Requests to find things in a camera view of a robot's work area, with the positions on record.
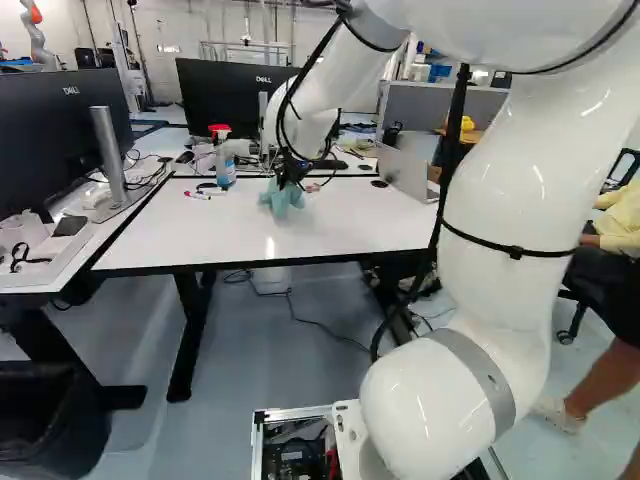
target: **clear plastic bottle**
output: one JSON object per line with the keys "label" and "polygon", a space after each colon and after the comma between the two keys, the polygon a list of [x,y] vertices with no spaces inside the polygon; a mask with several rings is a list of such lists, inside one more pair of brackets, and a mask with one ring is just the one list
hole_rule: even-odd
{"label": "clear plastic bottle", "polygon": [[227,125],[211,125],[209,130],[213,137],[217,184],[221,188],[229,188],[236,183],[236,164],[233,155],[225,148],[225,141],[231,133],[231,128]]}

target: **dell monitor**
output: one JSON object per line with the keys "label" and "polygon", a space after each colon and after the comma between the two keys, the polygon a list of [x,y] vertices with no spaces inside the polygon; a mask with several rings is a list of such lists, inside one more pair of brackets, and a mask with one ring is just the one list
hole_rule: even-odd
{"label": "dell monitor", "polygon": [[258,93],[269,98],[299,68],[177,58],[184,111],[192,135],[209,136],[209,125],[227,124],[231,138],[257,138]]}
{"label": "dell monitor", "polygon": [[102,165],[89,107],[110,107],[120,153],[133,146],[115,69],[0,75],[0,220],[49,202]]}

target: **phone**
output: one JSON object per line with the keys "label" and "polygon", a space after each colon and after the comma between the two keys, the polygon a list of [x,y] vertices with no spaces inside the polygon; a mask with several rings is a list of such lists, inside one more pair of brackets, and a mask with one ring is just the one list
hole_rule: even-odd
{"label": "phone", "polygon": [[52,237],[73,237],[89,222],[87,217],[63,217]]}

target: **laptop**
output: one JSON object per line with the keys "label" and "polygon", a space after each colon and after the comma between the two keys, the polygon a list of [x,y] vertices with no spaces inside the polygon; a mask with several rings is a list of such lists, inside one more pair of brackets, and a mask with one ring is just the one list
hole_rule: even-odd
{"label": "laptop", "polygon": [[410,197],[424,203],[435,203],[440,199],[440,186],[427,178],[429,161],[377,144],[380,178]]}

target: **keyboard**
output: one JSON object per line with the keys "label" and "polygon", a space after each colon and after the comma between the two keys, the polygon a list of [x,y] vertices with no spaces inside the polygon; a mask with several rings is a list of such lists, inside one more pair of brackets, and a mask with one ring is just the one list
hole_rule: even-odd
{"label": "keyboard", "polygon": [[346,170],[347,168],[349,168],[349,165],[342,160],[318,160],[313,162],[313,170]]}

